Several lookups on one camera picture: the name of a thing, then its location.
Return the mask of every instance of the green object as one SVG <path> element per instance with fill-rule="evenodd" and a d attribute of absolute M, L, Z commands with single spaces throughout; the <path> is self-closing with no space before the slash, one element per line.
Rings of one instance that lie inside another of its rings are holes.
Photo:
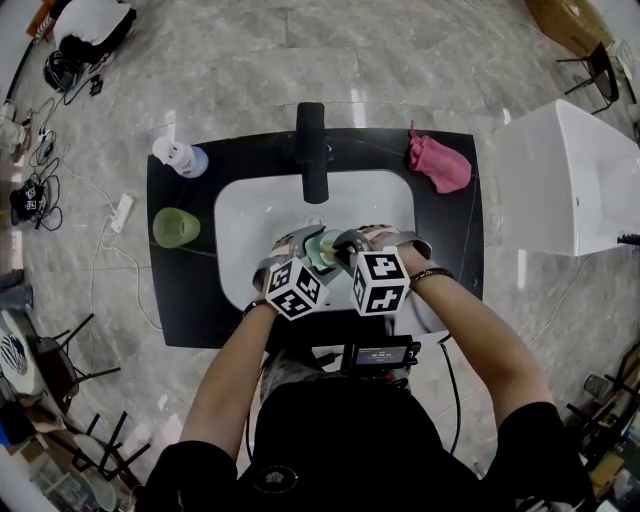
<path fill-rule="evenodd" d="M 333 243 L 342 234 L 342 231 L 332 229 L 310 238 L 305 242 L 305 251 L 311 263 L 317 270 L 336 268 L 338 263 L 335 259 L 335 249 Z"/>
<path fill-rule="evenodd" d="M 163 208 L 153 219 L 153 236 L 165 249 L 188 244 L 199 234 L 200 221 L 178 208 Z"/>

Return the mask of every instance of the cardboard box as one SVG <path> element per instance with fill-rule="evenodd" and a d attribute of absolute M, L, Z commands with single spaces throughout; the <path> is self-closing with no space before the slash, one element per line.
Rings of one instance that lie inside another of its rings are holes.
<path fill-rule="evenodd" d="M 578 57 L 591 55 L 599 43 L 613 43 L 604 20 L 588 0 L 525 0 L 540 30 Z"/>
<path fill-rule="evenodd" d="M 602 458 L 593 471 L 589 473 L 596 496 L 616 477 L 622 466 L 624 466 L 624 459 L 614 453 L 609 452 Z"/>
<path fill-rule="evenodd" d="M 40 24 L 47 17 L 47 14 L 49 14 L 49 11 L 51 11 L 51 8 L 56 4 L 56 2 L 57 0 L 42 0 L 42 5 L 40 6 L 40 9 L 38 9 L 38 12 L 33 17 L 33 20 L 27 27 L 27 34 L 29 34 L 33 38 L 36 37 L 38 28 L 40 28 Z M 47 29 L 47 33 L 45 35 L 50 34 L 54 26 L 55 26 L 55 22 L 49 25 L 49 28 Z"/>

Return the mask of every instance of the green cup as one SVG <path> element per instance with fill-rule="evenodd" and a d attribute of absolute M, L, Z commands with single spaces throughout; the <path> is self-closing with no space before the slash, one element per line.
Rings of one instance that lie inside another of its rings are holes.
<path fill-rule="evenodd" d="M 200 234 L 200 221 L 178 208 L 163 208 L 153 219 L 153 236 L 160 247 L 173 249 L 188 244 Z"/>

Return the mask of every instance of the display screen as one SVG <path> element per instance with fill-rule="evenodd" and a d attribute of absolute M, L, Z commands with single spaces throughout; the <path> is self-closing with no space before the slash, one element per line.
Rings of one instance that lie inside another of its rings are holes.
<path fill-rule="evenodd" d="M 359 348 L 356 364 L 397 364 L 406 352 L 407 347 Z"/>

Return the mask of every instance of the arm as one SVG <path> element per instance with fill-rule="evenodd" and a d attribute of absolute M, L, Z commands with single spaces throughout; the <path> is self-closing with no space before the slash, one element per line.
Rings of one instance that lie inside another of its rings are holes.
<path fill-rule="evenodd" d="M 235 461 L 258 384 L 264 349 L 276 319 L 268 305 L 257 306 L 222 347 L 198 388 L 180 441 L 205 441 Z"/>
<path fill-rule="evenodd" d="M 413 247 L 399 252 L 409 275 L 438 266 Z M 524 405 L 553 403 L 542 369 L 522 340 L 464 287 L 435 275 L 418 281 L 414 291 L 438 315 L 487 386 L 498 426 Z"/>

